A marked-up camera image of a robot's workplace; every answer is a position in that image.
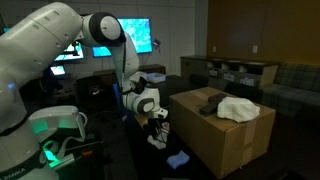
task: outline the white robot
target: white robot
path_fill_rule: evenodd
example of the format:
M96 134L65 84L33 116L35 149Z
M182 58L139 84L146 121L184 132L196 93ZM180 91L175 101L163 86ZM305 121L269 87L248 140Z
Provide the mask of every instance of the white robot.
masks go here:
M139 59L131 38L117 19L108 13L78 15L63 3L52 3L23 19L0 37L0 180L53 180L57 173L46 162L39 143L57 128L79 128L84 139L81 115L76 107L51 107L25 117L19 89L47 68L64 49L79 41L85 46L107 46L127 109L150 118L165 118L159 106L159 91L133 90L146 74L138 72ZM47 128L38 129L45 124Z

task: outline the green light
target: green light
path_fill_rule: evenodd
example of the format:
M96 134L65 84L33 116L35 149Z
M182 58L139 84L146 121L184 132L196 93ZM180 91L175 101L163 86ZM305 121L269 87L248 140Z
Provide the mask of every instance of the green light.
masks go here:
M54 162L50 163L49 166L50 166L51 168L55 168L55 167L58 166L60 163L61 163L61 161L57 160L57 161L54 161Z
M73 126L72 122L73 121L70 120L70 117L67 117L67 118L61 117L59 119L59 126L58 127L59 128L70 128Z
M38 134L41 131L48 129L48 124L45 119L36 120L32 123L33 132Z
M44 150L44 153L46 154L48 160L50 160L50 161L58 161L58 159L56 158L56 156L53 155L51 151L49 151L49 150Z

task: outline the couch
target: couch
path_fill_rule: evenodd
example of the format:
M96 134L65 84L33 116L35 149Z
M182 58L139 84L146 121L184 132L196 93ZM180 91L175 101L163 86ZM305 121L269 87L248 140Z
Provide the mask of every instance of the couch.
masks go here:
M320 66L280 64L274 83L262 89L263 105L295 117L303 107L320 107Z

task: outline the monitor screen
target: monitor screen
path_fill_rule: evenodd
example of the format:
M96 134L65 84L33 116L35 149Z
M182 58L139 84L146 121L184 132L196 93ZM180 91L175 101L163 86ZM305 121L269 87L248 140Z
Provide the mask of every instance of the monitor screen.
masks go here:
M119 18L123 30L132 38L137 53L152 52L150 19L148 18ZM93 47L93 57L110 56L106 47Z
M3 32L8 32L10 28L3 28Z
M66 74L66 71L64 70L64 67L62 65L59 66L51 66L51 71L54 75L63 75Z
M6 33L10 30L10 28L3 28L3 31ZM67 49L65 49L64 51L73 51L74 48L73 46L70 44L68 46ZM77 51L77 55L73 55L73 54L61 54L59 55L54 61L65 61L65 60L73 60L73 59L82 59L83 56L83 51L82 51L82 46L80 43L78 43L78 45L76 46L76 51Z
M106 57L111 56L111 53L108 48L101 46L101 47L92 47L93 57Z

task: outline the chair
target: chair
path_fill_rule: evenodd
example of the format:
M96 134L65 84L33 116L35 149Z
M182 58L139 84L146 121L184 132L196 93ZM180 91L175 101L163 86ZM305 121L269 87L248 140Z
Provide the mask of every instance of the chair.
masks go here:
M113 85L104 83L101 76L78 79L76 94L78 108L86 114L97 114L101 119L118 113Z

